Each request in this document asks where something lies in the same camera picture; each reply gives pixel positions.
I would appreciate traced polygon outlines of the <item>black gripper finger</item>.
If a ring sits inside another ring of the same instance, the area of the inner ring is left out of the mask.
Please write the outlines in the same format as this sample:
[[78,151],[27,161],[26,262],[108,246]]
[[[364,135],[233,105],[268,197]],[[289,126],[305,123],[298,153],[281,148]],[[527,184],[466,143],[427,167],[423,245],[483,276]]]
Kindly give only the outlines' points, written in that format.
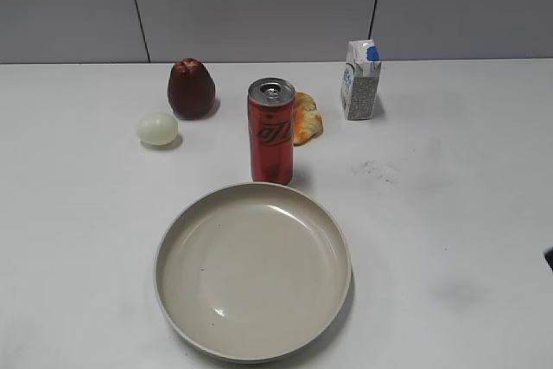
[[545,262],[548,264],[551,270],[553,270],[553,248],[549,248],[543,253]]

